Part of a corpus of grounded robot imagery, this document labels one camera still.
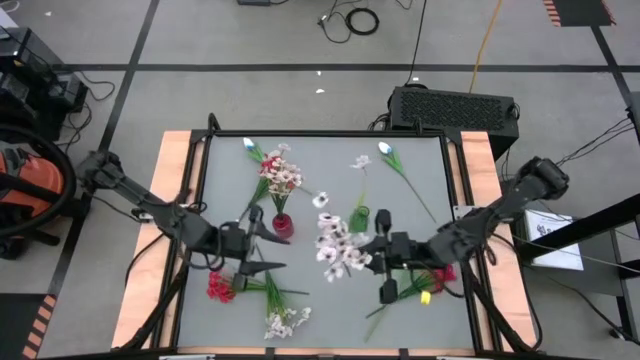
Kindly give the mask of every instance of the black table frame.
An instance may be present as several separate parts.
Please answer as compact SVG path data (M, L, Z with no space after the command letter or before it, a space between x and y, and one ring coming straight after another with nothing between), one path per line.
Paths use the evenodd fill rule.
M453 206L455 205L463 205L458 204L455 184L453 182L453 172L451 167L451 162L449 158L449 150L447 146L447 138L445 137L444 132L439 130L434 131L421 131L417 133L415 131L359 131L359 130L222 130L220 125L213 114L209 115L208 119L208 129L205 130L193 130L191 132L191 138L189 140L189 148L187 151L187 159L185 170L182 177L182 182L180 186L180 192L178 195L178 201L184 203L189 194L189 183L192 176L192 171L195 163L195 155L196 155L196 147L199 143L204 142L204 149L200 163L200 171L198 174L197 185L195 189L195 202L202 201L203 198L203 190L204 183L207 176L207 164L209 159L209 150L211 148L211 142L214 137L265 137L265 136L295 136L295 137L386 137L386 138L403 138L403 137L425 137L425 138L438 138L440 141L441 152L442 152L442 160L445 167L445 177L447 181L447 190L449 196L449 202L452 207L451 215L453 219ZM464 152L462 151L462 147L456 145L456 153L457 160L460 167L460 175L462 178L463 184L463 192L465 195L465 199L467 205L472 205L472 194L471 194L471 185L469 181L469 176L466 167L466 161L464 158ZM176 258L178 253L178 244L177 242L172 242L169 248L169 252L167 254L167 262L164 269L164 275L162 280L162 287L160 290L160 297L163 297L171 284L173 279L174 270L176 267ZM485 263L485 257L480 252L477 253L476 256L476 264L478 266L478 278L480 279L481 284L483 285L485 291L489 296L491 294L491 286L489 282L489 275L487 271L487 265ZM484 346L482 344L482 336L480 331L480 322L478 318L478 312L476 308L475 296L473 294L473 290L471 289L471 279L468 276L462 275L462 283L465 294L465 303L467 307L467 314L469 318L469 329L471 333L471 340L473 344L473 349L476 353L484 351ZM184 288L186 286L186 281L182 284L180 292L178 293L178 301L176 305L176 316L173 319L173 324L171 325L171 336L169 346L173 348L177 348L178 346L178 338L180 333L180 319L182 315L182 309L184 304ZM498 351L502 351L502 344L499 336L499 332L493 321L490 319L489 328L491 332L492 345L493 349ZM161 317L154 327L154 331L151 337L151 348L158 348L160 346L160 338L162 336L162 329L164 324L164 317ZM268 353L269 351L273 351L273 348L266 348L265 351ZM401 353L408 354L406 349L400 349Z

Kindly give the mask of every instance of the black box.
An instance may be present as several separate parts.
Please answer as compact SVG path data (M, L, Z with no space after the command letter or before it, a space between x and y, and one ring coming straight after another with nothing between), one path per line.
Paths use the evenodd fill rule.
M511 97L396 87L391 129L435 129L460 142L461 131L489 133L494 160L518 139L519 108Z

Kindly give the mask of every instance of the orange vacuum cleaner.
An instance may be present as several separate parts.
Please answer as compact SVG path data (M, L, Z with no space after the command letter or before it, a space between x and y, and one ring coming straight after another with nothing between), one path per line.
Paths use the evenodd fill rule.
M0 150L0 258L17 258L32 240L58 245L58 237L38 227L88 211L73 198L76 178L68 157L51 141L17 126L0 124L0 142L28 144L38 154L15 147Z

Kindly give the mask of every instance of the white paper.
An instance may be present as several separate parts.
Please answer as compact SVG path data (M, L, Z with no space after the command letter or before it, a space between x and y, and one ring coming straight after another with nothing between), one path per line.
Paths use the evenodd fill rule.
M527 223L529 241L535 242L536 239L571 224L573 219L565 215L558 216L543 211L525 210L525 221ZM582 258L579 256L580 247L578 244L564 247L562 251L570 254L560 251L550 252L533 259L532 264L561 269L584 270Z

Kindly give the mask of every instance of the red flower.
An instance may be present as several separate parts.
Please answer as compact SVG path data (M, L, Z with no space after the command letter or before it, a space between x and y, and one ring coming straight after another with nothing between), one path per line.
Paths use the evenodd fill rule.
M218 298L221 303L230 303L236 297L235 291L229 285L229 279L217 272L209 274L209 288L207 289L209 298Z
M447 267L442 270L442 269L437 269L434 270L435 274L436 274L436 278L438 279L438 281L436 281L436 291L435 292L440 292L442 291L442 283L443 282L448 282L448 281L455 281L456 280L456 272L455 270L453 270L453 266L452 265L447 265Z

